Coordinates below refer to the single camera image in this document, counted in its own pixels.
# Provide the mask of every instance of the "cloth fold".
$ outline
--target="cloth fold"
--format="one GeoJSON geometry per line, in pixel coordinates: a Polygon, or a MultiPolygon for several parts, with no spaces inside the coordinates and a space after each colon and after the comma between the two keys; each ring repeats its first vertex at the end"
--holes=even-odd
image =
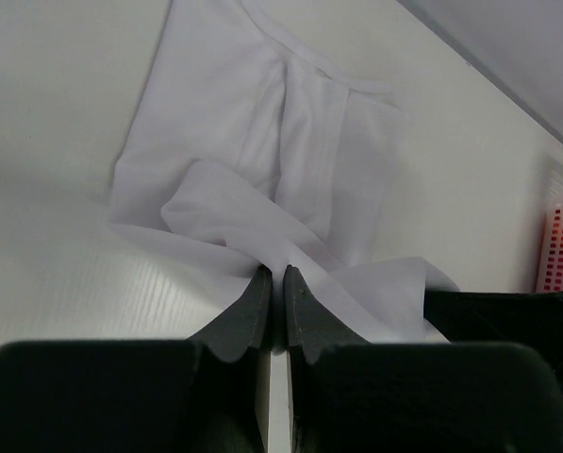
{"type": "Polygon", "coordinates": [[[224,309],[260,264],[372,342],[421,341],[422,259],[367,263],[402,127],[252,0],[174,1],[116,168],[112,227],[192,266],[224,309]]]}

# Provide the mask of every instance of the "crumpled white fabric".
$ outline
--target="crumpled white fabric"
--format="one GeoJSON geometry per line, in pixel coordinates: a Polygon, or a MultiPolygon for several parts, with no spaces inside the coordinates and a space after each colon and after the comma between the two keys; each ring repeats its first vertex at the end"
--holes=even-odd
{"type": "Polygon", "coordinates": [[[404,115],[253,0],[174,1],[117,162],[111,222],[199,270],[221,308],[262,263],[371,342],[423,340],[422,259],[369,263],[404,115]]]}

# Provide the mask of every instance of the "white towel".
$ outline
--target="white towel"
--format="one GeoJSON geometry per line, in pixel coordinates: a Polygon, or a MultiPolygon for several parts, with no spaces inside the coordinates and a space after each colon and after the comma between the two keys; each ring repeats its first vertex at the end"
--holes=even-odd
{"type": "Polygon", "coordinates": [[[425,335],[422,259],[367,264],[403,114],[255,0],[174,1],[126,148],[111,221],[199,270],[222,309],[262,263],[300,268],[313,294],[372,342],[425,335]]]}

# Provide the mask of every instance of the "white tabletop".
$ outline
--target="white tabletop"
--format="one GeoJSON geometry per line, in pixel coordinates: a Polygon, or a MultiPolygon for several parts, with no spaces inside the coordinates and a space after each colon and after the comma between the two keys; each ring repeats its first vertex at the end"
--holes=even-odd
{"type": "MultiPolygon", "coordinates": [[[[338,65],[393,85],[411,115],[375,257],[423,256],[463,290],[531,289],[563,146],[394,0],[263,3],[338,65]]],[[[167,8],[0,0],[0,344],[181,338],[217,312],[181,266],[107,226],[167,8]]]]}

